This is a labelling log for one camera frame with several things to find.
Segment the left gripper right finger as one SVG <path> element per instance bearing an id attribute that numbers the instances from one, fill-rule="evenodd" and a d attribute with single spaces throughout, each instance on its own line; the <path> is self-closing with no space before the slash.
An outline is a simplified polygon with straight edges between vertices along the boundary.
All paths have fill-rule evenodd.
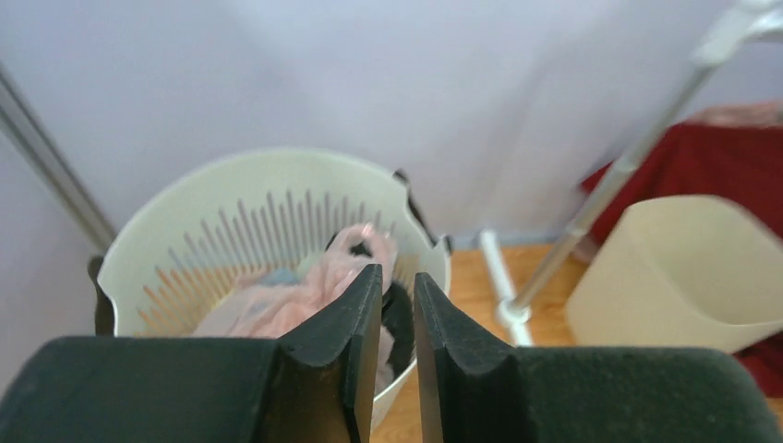
<path id="1" fill-rule="evenodd" d="M 706 348 L 515 347 L 415 278 L 426 442 L 778 442 L 731 356 Z"/>

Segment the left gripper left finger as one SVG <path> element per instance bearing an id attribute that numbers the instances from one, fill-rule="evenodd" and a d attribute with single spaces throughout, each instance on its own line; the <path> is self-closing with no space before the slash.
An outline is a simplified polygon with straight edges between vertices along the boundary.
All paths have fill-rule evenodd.
<path id="1" fill-rule="evenodd" d="M 276 340 L 63 337 L 1 401 L 5 442 L 366 442 L 382 273 Z"/>

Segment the pink plastic trash bag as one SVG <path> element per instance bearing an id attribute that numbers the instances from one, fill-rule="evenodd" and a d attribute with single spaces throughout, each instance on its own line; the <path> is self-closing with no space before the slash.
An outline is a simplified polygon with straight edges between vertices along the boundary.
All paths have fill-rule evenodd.
<path id="1" fill-rule="evenodd" d="M 384 279 L 394 276 L 394 271 L 385 269 L 379 258 L 352 257 L 336 250 L 336 247 L 340 244 L 341 234 L 351 239 L 368 239 L 381 233 L 392 236 L 370 222 L 350 225 L 336 233 L 339 234 L 338 239 L 330 250 L 326 250 L 325 246 L 322 254 L 314 256 L 295 271 L 300 279 L 296 286 L 264 287 L 253 284 L 257 277 L 269 271 L 237 278 L 231 292 L 199 322 L 192 337 L 278 339 L 335 302 L 364 268 L 371 265 L 381 267 L 382 306 L 382 296 L 388 288 Z"/>

